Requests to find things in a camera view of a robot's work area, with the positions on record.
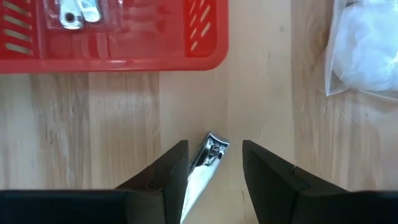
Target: black plastic part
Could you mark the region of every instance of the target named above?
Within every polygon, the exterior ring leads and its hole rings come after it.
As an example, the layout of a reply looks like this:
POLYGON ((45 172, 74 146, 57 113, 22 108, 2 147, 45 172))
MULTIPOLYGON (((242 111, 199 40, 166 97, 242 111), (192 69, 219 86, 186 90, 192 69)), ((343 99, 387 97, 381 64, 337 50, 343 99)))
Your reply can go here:
POLYGON ((243 169, 260 224, 398 223, 398 192, 347 192, 251 141, 243 169))
POLYGON ((116 190, 0 191, 0 223, 179 224, 188 177, 188 141, 116 190))

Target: red plastic basket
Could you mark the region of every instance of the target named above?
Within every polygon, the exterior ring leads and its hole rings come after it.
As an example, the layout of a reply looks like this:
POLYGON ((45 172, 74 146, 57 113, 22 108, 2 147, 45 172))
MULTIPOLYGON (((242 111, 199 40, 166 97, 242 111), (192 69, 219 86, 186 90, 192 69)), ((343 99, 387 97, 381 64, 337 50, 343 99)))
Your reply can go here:
POLYGON ((43 0, 2 3, 0 73, 208 70, 228 51, 228 0, 124 0, 128 25, 108 32, 48 29, 43 0))

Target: cotton ball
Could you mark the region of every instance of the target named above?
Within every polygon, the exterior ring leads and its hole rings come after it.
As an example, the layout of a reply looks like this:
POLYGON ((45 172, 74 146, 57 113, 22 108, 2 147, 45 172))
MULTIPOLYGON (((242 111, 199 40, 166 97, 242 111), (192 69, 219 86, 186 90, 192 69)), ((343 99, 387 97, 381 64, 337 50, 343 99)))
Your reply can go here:
POLYGON ((398 21, 398 12, 391 2, 384 0, 365 0, 345 9, 336 37, 333 64, 333 71, 343 83, 360 90, 398 90, 398 23, 395 21, 398 21))

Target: wood grain surface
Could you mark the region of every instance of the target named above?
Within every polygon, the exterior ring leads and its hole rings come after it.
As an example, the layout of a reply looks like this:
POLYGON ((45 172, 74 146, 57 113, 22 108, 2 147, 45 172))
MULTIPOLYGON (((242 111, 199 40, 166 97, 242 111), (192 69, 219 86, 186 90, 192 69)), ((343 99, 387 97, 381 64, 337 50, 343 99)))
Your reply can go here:
POLYGON ((257 223, 243 139, 349 190, 398 189, 397 106, 312 85, 332 5, 230 0, 230 50, 207 72, 0 76, 0 188, 113 188, 214 130, 231 146, 186 223, 257 223))

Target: light wood surface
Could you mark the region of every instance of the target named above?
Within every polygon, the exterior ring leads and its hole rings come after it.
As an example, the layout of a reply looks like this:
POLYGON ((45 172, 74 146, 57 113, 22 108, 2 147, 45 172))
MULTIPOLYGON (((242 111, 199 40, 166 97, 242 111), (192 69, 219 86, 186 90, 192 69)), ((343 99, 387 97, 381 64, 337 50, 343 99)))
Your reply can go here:
POLYGON ((349 190, 398 189, 396 106, 311 84, 333 1, 229 4, 229 54, 208 72, 0 76, 0 188, 113 188, 214 130, 231 146, 187 223, 257 223, 243 139, 349 190))

